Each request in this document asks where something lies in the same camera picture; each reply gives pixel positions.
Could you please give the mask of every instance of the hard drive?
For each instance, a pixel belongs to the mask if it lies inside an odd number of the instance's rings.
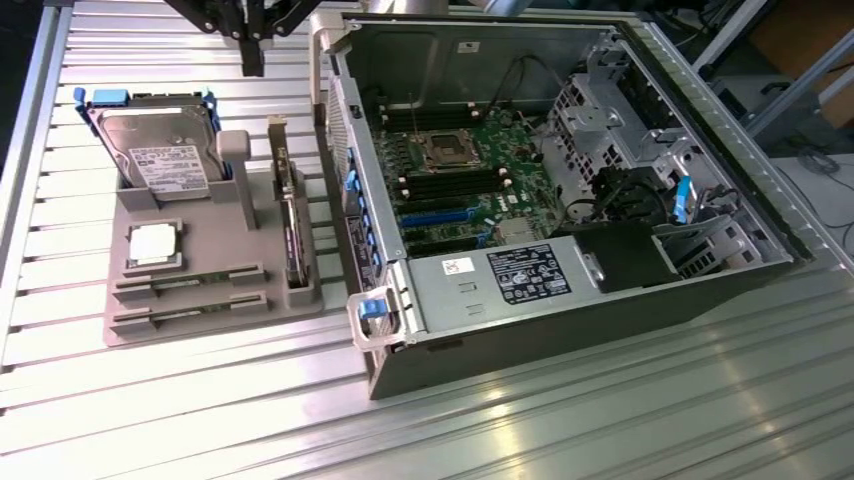
[[[161,201],[205,198],[227,169],[217,156],[219,120],[213,96],[146,95],[77,89],[78,111],[102,139],[126,188],[149,188]]]

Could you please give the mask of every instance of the power supply label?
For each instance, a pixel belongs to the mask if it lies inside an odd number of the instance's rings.
[[[487,258],[509,304],[517,305],[573,291],[549,244],[490,253]]]
[[[209,188],[195,145],[131,148],[129,153],[154,193],[186,192]]]

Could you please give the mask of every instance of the blue pcie slot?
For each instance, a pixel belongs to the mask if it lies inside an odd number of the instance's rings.
[[[475,216],[475,210],[477,208],[467,208],[466,210],[457,210],[453,212],[413,215],[401,219],[401,226],[403,228],[414,228],[442,225],[446,223],[467,222]]]

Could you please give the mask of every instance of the blue latch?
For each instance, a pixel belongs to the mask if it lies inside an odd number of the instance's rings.
[[[127,107],[129,106],[129,91],[122,89],[115,90],[95,90],[93,95],[94,107]]]
[[[379,318],[389,313],[386,300],[362,300],[359,303],[359,320]]]
[[[98,137],[98,128],[95,128],[95,125],[93,125],[90,113],[86,111],[86,89],[81,87],[75,88],[75,111],[78,112],[78,115],[81,115],[81,118],[83,118],[86,124],[90,126],[93,135]]]
[[[677,216],[680,223],[689,223],[689,195],[692,194],[692,177],[686,175],[680,180],[677,187],[677,203],[673,207],[673,214]]]
[[[347,180],[345,180],[345,188],[349,192],[353,192],[357,189],[357,182],[359,181],[357,175],[358,173],[355,170],[351,170],[347,174]]]
[[[222,123],[219,121],[219,111],[217,109],[218,101],[214,92],[209,87],[202,89],[202,101],[205,102],[205,106],[211,112],[211,123],[214,124],[214,131],[219,132],[223,129]]]

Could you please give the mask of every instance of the cpu socket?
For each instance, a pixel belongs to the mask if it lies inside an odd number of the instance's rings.
[[[471,138],[465,131],[426,135],[426,164],[431,168],[459,168],[481,165]]]

